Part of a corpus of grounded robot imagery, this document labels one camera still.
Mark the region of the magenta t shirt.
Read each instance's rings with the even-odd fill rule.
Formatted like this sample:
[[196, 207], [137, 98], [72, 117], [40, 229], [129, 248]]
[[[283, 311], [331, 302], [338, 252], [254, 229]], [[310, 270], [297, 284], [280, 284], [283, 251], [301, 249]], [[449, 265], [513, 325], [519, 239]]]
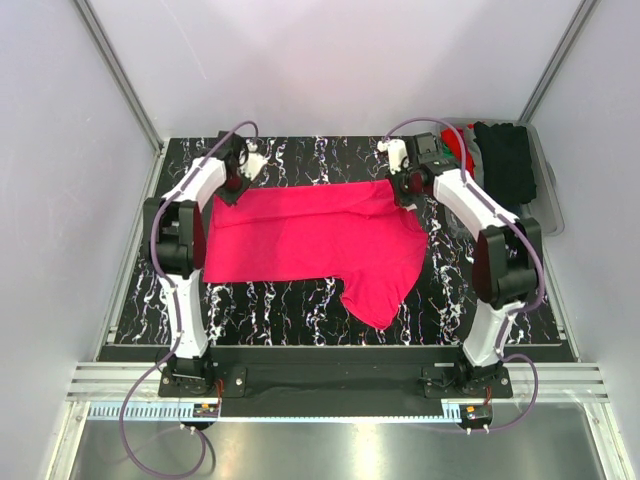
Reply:
[[237, 205], [214, 203], [207, 283], [337, 278], [341, 302], [384, 330], [417, 282], [428, 235], [396, 205], [388, 181], [251, 188]]

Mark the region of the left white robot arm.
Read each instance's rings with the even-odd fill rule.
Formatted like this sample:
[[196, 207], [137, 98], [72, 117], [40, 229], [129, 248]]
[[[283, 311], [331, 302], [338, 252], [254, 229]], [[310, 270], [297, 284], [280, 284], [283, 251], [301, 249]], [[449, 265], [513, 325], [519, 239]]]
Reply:
[[159, 361], [162, 382], [196, 396], [220, 384], [201, 314], [199, 282], [207, 247], [202, 212], [218, 191], [238, 198], [249, 184], [241, 173], [247, 159], [245, 139], [221, 131], [171, 190], [143, 203], [145, 255], [164, 293], [170, 327], [170, 350]]

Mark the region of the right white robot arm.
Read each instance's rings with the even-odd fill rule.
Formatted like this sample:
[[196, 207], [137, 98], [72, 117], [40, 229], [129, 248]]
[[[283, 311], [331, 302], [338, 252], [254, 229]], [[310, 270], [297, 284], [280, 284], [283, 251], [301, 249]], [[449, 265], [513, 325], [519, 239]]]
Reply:
[[440, 378], [427, 379], [425, 393], [484, 397], [507, 385], [508, 331], [528, 300], [544, 293], [541, 227], [501, 207], [467, 172], [464, 157], [439, 154], [431, 133], [385, 136], [378, 148], [387, 155], [398, 205], [411, 208], [418, 197], [429, 195], [461, 221], [475, 242], [472, 287], [477, 304], [472, 327], [454, 365]]

